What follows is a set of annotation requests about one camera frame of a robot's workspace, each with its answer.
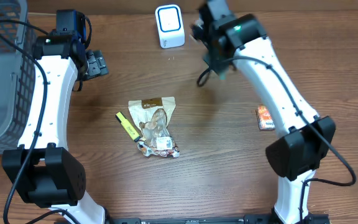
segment gray plastic basket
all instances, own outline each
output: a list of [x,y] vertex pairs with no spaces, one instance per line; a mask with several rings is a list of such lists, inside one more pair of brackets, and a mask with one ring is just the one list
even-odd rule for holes
[[[0,19],[27,21],[26,1],[0,0]],[[0,33],[31,54],[36,38],[32,29],[2,23]],[[34,64],[0,39],[0,154],[17,148],[29,117],[34,80]]]

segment barcode label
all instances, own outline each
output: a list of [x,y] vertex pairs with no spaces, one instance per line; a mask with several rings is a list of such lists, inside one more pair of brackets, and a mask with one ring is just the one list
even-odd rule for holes
[[157,150],[172,149],[171,137],[158,137],[156,142],[157,142]]

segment yellow highlighter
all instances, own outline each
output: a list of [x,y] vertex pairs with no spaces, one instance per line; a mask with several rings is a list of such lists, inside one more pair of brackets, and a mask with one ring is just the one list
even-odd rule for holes
[[140,136],[136,132],[135,128],[131,125],[131,123],[127,120],[127,118],[121,112],[118,112],[116,114],[116,118],[121,123],[121,125],[125,129],[125,131],[127,131],[127,133],[132,138],[132,140],[134,140],[134,142],[138,142],[140,139]]

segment wooden table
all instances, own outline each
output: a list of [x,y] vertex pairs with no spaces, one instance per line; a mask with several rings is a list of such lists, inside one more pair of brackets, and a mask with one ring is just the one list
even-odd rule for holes
[[[333,145],[358,177],[358,11],[256,15],[302,95],[322,116],[335,120]],[[184,14],[185,27],[196,18]],[[276,137],[257,127],[260,100],[250,83],[231,72],[227,80],[212,78],[198,88],[196,79],[206,68],[204,47],[186,39],[183,47],[162,50],[154,15],[90,19],[91,48],[103,51],[110,74],[72,94],[67,133],[94,200],[113,217],[268,213],[277,198],[277,175],[265,148]],[[30,21],[51,30],[55,17]],[[118,111],[129,117],[129,100],[158,96],[176,99],[168,130],[180,147],[178,159],[144,157],[114,117]],[[322,160],[317,177],[350,179],[332,153]],[[10,188],[0,156],[0,223]],[[332,223],[358,223],[358,180],[347,188],[313,183],[308,205],[311,212],[330,214]],[[44,212],[16,194],[9,217],[11,223],[24,223]]]

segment plastic bin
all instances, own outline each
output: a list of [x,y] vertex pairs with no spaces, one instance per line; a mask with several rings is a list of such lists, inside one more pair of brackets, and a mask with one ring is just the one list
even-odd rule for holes
[[[0,19],[28,22],[26,1],[0,0]],[[1,23],[0,32],[31,54],[36,38],[32,29]],[[17,148],[29,117],[34,80],[34,64],[0,39],[0,154]]]

